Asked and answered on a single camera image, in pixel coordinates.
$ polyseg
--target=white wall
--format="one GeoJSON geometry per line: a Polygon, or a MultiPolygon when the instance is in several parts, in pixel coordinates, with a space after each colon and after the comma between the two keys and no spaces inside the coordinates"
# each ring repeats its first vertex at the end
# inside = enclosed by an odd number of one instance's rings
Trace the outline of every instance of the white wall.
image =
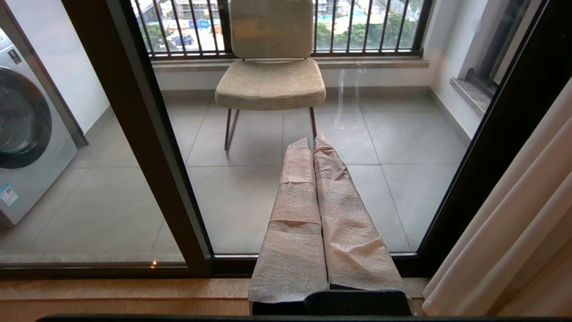
{"type": "Polygon", "coordinates": [[[472,139],[480,124],[479,116],[459,96],[449,83],[452,77],[459,77],[469,48],[478,31],[480,19],[488,0],[437,0],[438,11],[446,16],[456,17],[454,28],[433,32],[432,37],[443,37],[444,50],[439,53],[439,65],[431,89],[472,139]]]}
{"type": "MultiPolygon", "coordinates": [[[[429,68],[323,69],[326,87],[429,86],[433,71],[429,68]]],[[[156,72],[162,91],[215,89],[224,75],[216,72],[156,72]]]]}
{"type": "Polygon", "coordinates": [[[109,101],[61,0],[6,0],[83,132],[109,101]]]}

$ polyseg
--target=beige curtain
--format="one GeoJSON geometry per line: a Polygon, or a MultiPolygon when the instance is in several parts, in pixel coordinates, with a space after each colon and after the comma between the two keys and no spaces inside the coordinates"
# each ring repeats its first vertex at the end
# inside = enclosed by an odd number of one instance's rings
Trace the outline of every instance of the beige curtain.
{"type": "Polygon", "coordinates": [[[572,315],[571,171],[569,81],[427,285],[425,313],[572,315]]]}

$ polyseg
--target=balcony railing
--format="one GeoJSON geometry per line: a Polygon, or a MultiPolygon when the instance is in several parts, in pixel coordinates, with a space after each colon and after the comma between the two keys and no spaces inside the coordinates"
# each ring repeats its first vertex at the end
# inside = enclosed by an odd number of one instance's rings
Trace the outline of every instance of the balcony railing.
{"type": "MultiPolygon", "coordinates": [[[[228,0],[132,0],[152,60],[235,58],[228,0]]],[[[315,0],[314,57],[421,56],[432,0],[315,0]]]]}

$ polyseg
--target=tiled floor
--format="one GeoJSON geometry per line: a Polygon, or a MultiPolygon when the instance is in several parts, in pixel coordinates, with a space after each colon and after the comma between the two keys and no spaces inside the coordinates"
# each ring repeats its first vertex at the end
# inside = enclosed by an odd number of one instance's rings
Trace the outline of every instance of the tiled floor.
{"type": "MultiPolygon", "coordinates": [[[[166,99],[181,155],[216,253],[257,253],[289,143],[311,137],[308,109],[242,111],[228,154],[226,109],[166,99]]],[[[328,95],[318,135],[348,165],[392,252],[418,248],[465,152],[423,95],[328,95]]],[[[0,262],[182,261],[117,120],[106,113],[50,190],[16,227],[0,230],[0,262]]]]}

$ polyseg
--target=door frame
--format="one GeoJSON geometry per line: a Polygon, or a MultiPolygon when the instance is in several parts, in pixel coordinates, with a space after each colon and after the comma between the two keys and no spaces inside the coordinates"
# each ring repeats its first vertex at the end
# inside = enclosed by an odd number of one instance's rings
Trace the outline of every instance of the door frame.
{"type": "MultiPolygon", "coordinates": [[[[250,276],[257,256],[213,252],[130,2],[62,3],[189,265],[14,265],[0,278],[250,276]]],[[[571,11],[572,2],[542,1],[418,251],[393,254],[402,276],[435,273],[572,76],[571,11]]]]}

